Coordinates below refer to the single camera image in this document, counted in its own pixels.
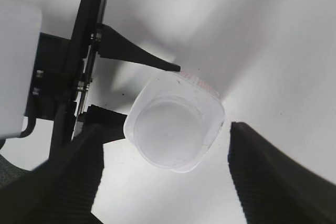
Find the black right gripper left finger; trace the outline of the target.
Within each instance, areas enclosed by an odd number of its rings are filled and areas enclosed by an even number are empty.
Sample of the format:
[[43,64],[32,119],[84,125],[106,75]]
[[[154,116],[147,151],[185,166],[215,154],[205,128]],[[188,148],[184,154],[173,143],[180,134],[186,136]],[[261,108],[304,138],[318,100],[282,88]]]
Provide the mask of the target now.
[[92,125],[1,189],[1,223],[100,223],[91,210],[103,169],[102,129]]

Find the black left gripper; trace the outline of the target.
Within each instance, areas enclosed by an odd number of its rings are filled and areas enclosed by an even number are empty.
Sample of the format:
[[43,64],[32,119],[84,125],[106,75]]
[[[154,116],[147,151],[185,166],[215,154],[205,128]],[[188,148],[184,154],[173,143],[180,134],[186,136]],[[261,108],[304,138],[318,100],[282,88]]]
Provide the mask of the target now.
[[[180,72],[181,67],[152,55],[127,40],[103,17],[107,0],[80,0],[70,39],[40,33],[25,116],[27,133],[37,119],[53,122],[49,157],[69,144],[77,116],[82,113],[97,52],[101,58],[138,63],[156,69]],[[83,128],[99,125],[102,142],[125,139],[126,114],[90,105]]]

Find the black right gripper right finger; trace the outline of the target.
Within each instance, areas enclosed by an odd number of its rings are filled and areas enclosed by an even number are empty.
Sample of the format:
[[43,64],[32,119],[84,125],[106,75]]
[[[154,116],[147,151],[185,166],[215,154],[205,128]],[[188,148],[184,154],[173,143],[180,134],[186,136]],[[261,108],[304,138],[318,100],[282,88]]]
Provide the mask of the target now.
[[335,184],[248,124],[231,123],[227,160],[247,223],[335,223]]

